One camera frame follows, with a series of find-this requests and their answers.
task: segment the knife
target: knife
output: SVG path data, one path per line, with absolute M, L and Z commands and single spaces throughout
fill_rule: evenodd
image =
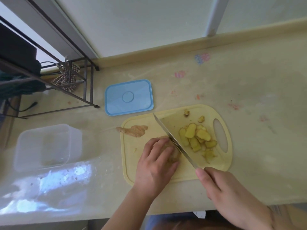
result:
M 155 118 L 155 120 L 157 121 L 157 123 L 162 127 L 162 129 L 166 132 L 166 134 L 168 135 L 168 137 L 171 139 L 171 141 L 173 142 L 173 144 L 178 148 L 178 150 L 186 157 L 186 159 L 188 159 L 188 161 L 191 163 L 191 165 L 197 169 L 199 168 L 198 165 L 192 160 L 192 158 L 186 153 L 186 151 L 180 146 L 180 144 L 178 143 L 178 141 L 174 138 L 174 136 L 167 130 L 167 128 L 165 127 L 165 125 L 161 122 L 161 120 L 159 120 L 157 118 L 157 116 L 153 113 L 153 116 Z

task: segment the cutting board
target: cutting board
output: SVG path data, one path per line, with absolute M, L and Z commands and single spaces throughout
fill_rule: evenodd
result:
M 190 115 L 188 117 L 184 117 L 183 115 L 185 109 L 190 111 Z M 205 116 L 205 121 L 202 123 L 202 125 L 207 128 L 207 131 L 212 136 L 212 139 L 216 140 L 213 121 L 215 119 L 219 120 L 225 131 L 228 144 L 227 152 L 224 152 L 219 144 L 217 144 L 217 146 L 213 148 L 213 151 L 217 157 L 215 157 L 213 161 L 208 164 L 204 157 L 200 154 L 200 151 L 195 153 L 190 147 L 184 147 L 184 149 L 201 168 L 209 166 L 223 171 L 228 170 L 232 162 L 232 141 L 225 122 L 213 108 L 207 105 L 199 104 L 155 112 L 155 115 L 163 122 L 163 124 L 179 143 L 179 129 L 190 123 L 198 124 L 197 120 L 202 115 Z M 152 113 L 128 118 L 122 123 L 121 127 L 130 128 L 133 125 L 147 125 L 148 130 L 146 130 L 145 135 L 140 138 L 120 133 L 123 173 L 125 180 L 130 185 L 134 184 L 136 166 L 142 154 L 144 145 L 151 138 L 166 135 L 163 129 L 155 121 Z M 197 179 L 195 169 L 190 162 L 183 155 L 181 155 L 180 165 L 172 177 L 171 182 L 180 182 L 193 179 Z

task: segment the kitchen counter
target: kitchen counter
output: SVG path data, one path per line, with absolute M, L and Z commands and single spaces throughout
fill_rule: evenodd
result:
M 136 115 L 207 104 L 224 119 L 233 142 L 229 169 L 265 204 L 307 201 L 307 32 L 284 34 L 102 69 L 92 107 L 15 119 L 0 154 L 0 223 L 28 224 L 109 218 L 131 188 L 124 180 L 115 127 Z M 136 79 L 152 84 L 154 109 L 107 116 L 107 86 Z M 82 87 L 76 91 L 81 94 Z M 25 114 L 82 105 L 50 90 L 24 96 Z M 81 162 L 17 173 L 13 157 L 22 131 L 66 123 L 82 130 Z M 198 180 L 171 183 L 148 214 L 214 209 Z

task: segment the blue lid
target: blue lid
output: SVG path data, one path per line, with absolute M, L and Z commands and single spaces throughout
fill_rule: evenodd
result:
M 151 83 L 147 79 L 107 87 L 104 94 L 107 115 L 124 115 L 153 109 Z

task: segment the metal rack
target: metal rack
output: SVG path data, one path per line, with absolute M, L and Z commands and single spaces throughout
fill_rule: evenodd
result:
M 30 116 L 36 116 L 36 115 L 41 115 L 41 114 L 47 114 L 47 113 L 54 113 L 54 112 L 59 112 L 59 111 L 64 111 L 64 110 L 72 110 L 72 109 L 77 109 L 77 108 L 83 108 L 83 107 L 89 107 L 89 106 L 93 106 L 94 108 L 100 108 L 100 106 L 96 105 L 93 103 L 93 86 L 94 86 L 94 68 L 96 71 L 99 71 L 99 67 L 89 58 L 87 57 L 87 55 L 46 15 L 46 13 L 40 9 L 40 7 L 38 7 L 36 5 L 35 2 L 33 2 L 32 0 L 28 0 L 28 2 L 54 27 L 56 28 L 56 30 L 62 34 L 62 36 L 64 38 L 67 39 L 68 42 L 70 42 L 79 52 L 80 54 L 82 54 L 84 57 L 80 58 L 80 59 L 75 59 L 75 60 L 71 60 L 68 61 L 67 63 L 64 63 L 62 61 L 60 61 L 57 57 L 55 57 L 54 55 L 52 55 L 50 52 L 48 52 L 46 49 L 44 49 L 42 46 L 40 46 L 38 43 L 36 43 L 35 41 L 33 41 L 31 38 L 29 38 L 27 35 L 25 35 L 23 32 L 21 32 L 18 28 L 16 28 L 15 26 L 13 26 L 10 22 L 8 22 L 7 20 L 5 20 L 2 16 L 0 16 L 0 21 L 2 21 L 3 23 L 5 23 L 8 27 L 10 27 L 12 30 L 14 30 L 15 32 L 17 32 L 19 35 L 21 35 L 23 38 L 25 38 L 27 41 L 29 41 L 30 43 L 32 43 L 34 46 L 36 46 L 37 48 L 39 48 L 40 50 L 42 50 L 44 53 L 46 53 L 47 55 L 49 55 L 51 58 L 53 58 L 54 60 L 56 60 L 58 62 L 58 64 L 54 64 L 54 65 L 47 65 L 47 66 L 43 66 L 42 68 L 48 68 L 48 67 L 52 67 L 52 66 L 56 66 L 56 65 L 61 65 L 63 66 L 66 70 L 69 71 L 69 83 L 65 84 L 65 85 L 60 85 L 60 86 L 56 86 L 52 83 L 50 83 L 49 81 L 45 81 L 43 80 L 40 76 L 33 74 L 32 72 L 29 72 L 26 69 L 23 69 L 15 64 L 10 63 L 9 61 L 6 61 L 5 59 L 0 58 L 0 64 L 4 65 L 10 69 L 12 69 L 13 71 L 16 71 L 17 73 L 22 73 L 26 76 L 28 76 L 28 78 L 24 78 L 24 79 L 16 79 L 16 80 L 11 80 L 11 81 L 3 81 L 0 82 L 0 85 L 3 84 L 8 84 L 8 83 L 21 83 L 21 82 L 27 82 L 27 81 L 31 81 L 31 80 L 38 80 L 40 82 L 43 82 L 44 84 L 50 86 L 50 88 L 47 88 L 46 90 L 49 89 L 56 89 L 58 91 L 61 91 L 67 95 L 70 95 L 84 103 L 86 103 L 86 105 L 82 105 L 82 106 L 78 106 L 78 107 L 71 107 L 71 108 L 64 108 L 64 109 L 60 109 L 60 110 L 55 110 L 55 111 L 48 111 L 48 112 L 42 112 L 42 113 L 37 113 L 37 114 L 32 114 L 32 115 L 26 115 L 26 116 L 19 116 L 19 112 L 16 112 L 16 115 L 7 115 L 5 112 L 2 113 L 1 115 L 4 116 L 10 116 L 10 117 L 15 117 L 15 118 L 21 118 L 21 119 L 27 119 L 27 117 Z M 83 66 L 80 66 L 80 68 L 84 68 L 84 76 L 80 75 L 79 73 L 75 72 L 72 69 L 72 63 L 76 62 L 76 61 L 83 61 Z M 91 71 L 90 71 L 90 101 L 88 101 L 86 99 L 86 95 L 87 95 L 87 68 L 90 67 Z M 74 74 L 76 75 L 78 78 L 80 78 L 81 80 L 76 81 L 74 83 L 70 83 L 71 81 L 71 75 Z M 64 86 L 68 86 L 68 85 L 76 85 L 76 84 L 83 84 L 83 98 L 79 97 L 71 92 L 68 92 L 66 90 L 64 90 L 62 87 Z

